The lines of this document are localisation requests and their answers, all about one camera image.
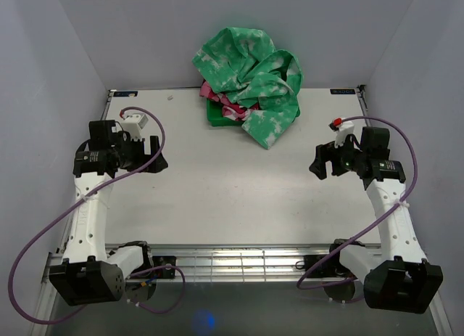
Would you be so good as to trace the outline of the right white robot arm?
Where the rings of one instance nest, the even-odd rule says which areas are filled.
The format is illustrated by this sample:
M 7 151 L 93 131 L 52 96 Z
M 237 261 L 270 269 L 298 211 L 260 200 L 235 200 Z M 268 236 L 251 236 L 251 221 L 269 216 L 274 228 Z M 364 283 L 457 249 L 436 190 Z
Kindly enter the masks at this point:
M 357 140 L 351 121 L 337 119 L 330 127 L 336 137 L 316 147 L 309 169 L 320 180 L 327 177 L 328 163 L 334 176 L 357 174 L 376 216 L 381 260 L 376 261 L 357 239 L 341 239 L 307 273 L 323 267 L 337 276 L 358 279 L 370 308 L 422 314 L 438 292 L 443 273 L 428 262 L 416 237 L 406 202 L 410 192 L 405 172 L 401 162 L 389 157 L 389 130 L 365 126 Z

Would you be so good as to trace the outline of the green white tie-dye trousers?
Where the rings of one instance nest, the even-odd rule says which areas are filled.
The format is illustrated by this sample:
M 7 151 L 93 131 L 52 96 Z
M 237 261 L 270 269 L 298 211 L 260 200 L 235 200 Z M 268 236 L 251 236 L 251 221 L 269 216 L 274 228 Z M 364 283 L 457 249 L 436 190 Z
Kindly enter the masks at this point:
M 192 59 L 215 94 L 247 110 L 241 127 L 270 149 L 299 112 L 303 73 L 297 57 L 263 30 L 227 27 Z

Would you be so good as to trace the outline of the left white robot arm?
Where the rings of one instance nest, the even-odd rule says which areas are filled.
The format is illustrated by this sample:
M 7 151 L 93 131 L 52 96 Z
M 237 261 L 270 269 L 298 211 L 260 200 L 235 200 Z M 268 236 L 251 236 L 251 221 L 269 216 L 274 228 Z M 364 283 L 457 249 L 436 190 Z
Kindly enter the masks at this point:
M 146 173 L 159 173 L 168 167 L 159 137 L 145 141 L 141 134 L 147 121 L 145 114 L 129 115 L 122 122 L 91 121 L 89 139 L 76 150 L 73 175 L 82 204 L 72 215 L 62 262 L 49 270 L 50 282 L 70 306 L 118 301 L 132 273 L 143 278 L 153 271 L 145 241 L 128 242 L 111 252 L 105 241 L 111 182 L 117 172 L 142 167 Z

